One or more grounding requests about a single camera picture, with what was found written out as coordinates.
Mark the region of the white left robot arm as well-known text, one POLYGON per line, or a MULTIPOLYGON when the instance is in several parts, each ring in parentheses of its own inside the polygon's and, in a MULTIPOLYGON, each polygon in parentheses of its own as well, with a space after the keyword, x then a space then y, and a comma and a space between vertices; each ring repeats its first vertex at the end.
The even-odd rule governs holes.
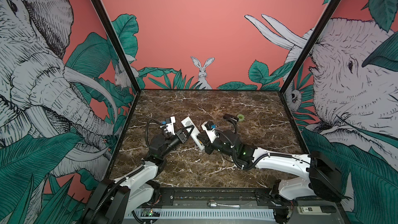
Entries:
POLYGON ((159 185, 156 178, 167 163, 165 156, 179 144, 185 143, 194 126, 183 127, 173 136, 154 136, 139 167, 117 179, 103 179, 92 194, 79 224, 121 224, 138 206, 156 200, 159 185))

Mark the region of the white remote control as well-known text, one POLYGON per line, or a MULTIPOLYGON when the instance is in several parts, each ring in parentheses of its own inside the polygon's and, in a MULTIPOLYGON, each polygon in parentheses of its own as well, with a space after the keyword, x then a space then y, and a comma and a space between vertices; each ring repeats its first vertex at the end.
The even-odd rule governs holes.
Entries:
POLYGON ((192 119, 188 116, 181 121, 181 124, 186 128, 190 137, 194 140, 200 151, 204 151, 205 147, 203 143, 198 139, 198 134, 200 133, 196 125, 193 123, 192 119))

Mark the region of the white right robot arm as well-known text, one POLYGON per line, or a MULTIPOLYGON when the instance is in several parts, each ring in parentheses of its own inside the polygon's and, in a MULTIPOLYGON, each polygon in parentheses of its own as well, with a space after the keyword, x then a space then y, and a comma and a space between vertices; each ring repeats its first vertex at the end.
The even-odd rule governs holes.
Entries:
POLYGON ((289 180, 277 180, 270 192, 272 198, 279 196, 286 200, 317 196, 330 202, 344 199, 341 170, 322 152, 310 154, 289 154, 266 150, 241 142, 238 134, 231 130, 207 130, 197 135, 205 152, 214 150, 232 158, 242 171, 255 168, 269 169, 295 175, 289 180))

